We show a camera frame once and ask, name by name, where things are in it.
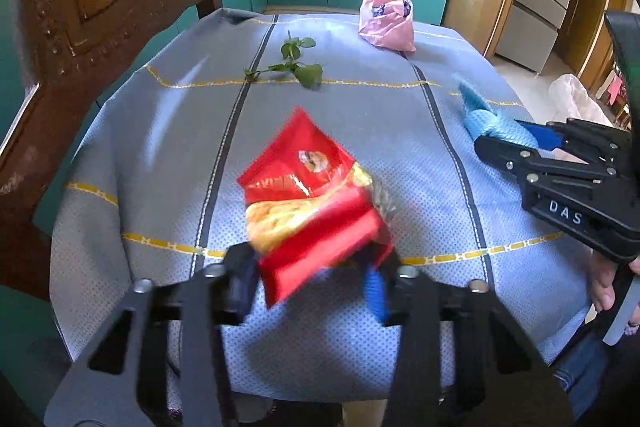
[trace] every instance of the plant sprig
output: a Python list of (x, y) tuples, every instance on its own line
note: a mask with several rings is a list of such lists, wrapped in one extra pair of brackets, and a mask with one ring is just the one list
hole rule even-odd
[(284, 41), (280, 48), (280, 53), (284, 60), (281, 64), (273, 64), (266, 70), (244, 70), (244, 79), (247, 82), (255, 82), (261, 73), (268, 71), (289, 71), (298, 79), (302, 87), (314, 89), (322, 82), (322, 66), (320, 64), (303, 64), (298, 59), (302, 55), (300, 48), (313, 48), (316, 41), (311, 37), (292, 37), (291, 32), (287, 32), (289, 38)]

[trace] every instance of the pink plastic bag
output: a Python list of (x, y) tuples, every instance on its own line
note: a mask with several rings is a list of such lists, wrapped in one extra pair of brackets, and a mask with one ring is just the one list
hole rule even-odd
[(410, 0), (362, 0), (358, 34), (374, 46), (414, 52), (414, 4)]

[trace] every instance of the screw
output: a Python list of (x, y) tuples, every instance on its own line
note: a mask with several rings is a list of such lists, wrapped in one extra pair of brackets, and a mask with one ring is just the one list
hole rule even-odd
[(415, 279), (418, 277), (418, 269), (415, 266), (404, 265), (398, 268), (396, 275), (400, 279)]
[(226, 268), (223, 264), (209, 264), (204, 269), (204, 277), (222, 277), (226, 273)]
[(489, 285), (482, 279), (473, 279), (469, 281), (467, 286), (473, 293), (487, 293), (489, 291)]
[(135, 293), (149, 293), (154, 288), (154, 282), (151, 279), (138, 279), (133, 285)]

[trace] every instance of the red snack package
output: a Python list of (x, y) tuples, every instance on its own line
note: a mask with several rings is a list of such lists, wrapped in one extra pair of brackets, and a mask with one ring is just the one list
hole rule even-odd
[(301, 108), (238, 183), (268, 307), (369, 241), (382, 243), (376, 265), (391, 251), (371, 176)]

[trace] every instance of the wooden chair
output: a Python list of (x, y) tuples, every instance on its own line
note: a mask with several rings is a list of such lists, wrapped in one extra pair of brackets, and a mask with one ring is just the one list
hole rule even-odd
[(50, 237), (32, 223), (38, 201), (91, 103), (151, 37), (189, 6), (221, 0), (20, 0), (26, 97), (0, 146), (0, 284), (49, 299)]

